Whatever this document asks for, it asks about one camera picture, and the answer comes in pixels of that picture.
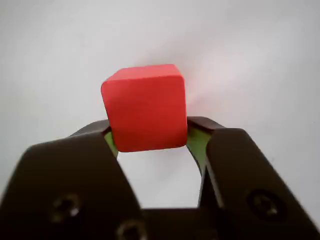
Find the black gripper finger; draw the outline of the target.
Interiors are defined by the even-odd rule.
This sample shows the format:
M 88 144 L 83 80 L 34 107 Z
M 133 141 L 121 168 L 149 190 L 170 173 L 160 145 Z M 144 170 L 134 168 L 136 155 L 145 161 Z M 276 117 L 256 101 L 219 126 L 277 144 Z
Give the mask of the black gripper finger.
M 320 233 L 241 128 L 187 119 L 187 147 L 201 170 L 198 205 L 213 209 L 221 240 L 317 240 Z
M 107 120 L 29 147 L 0 205 L 3 240 L 145 240 L 138 200 L 105 135 Z

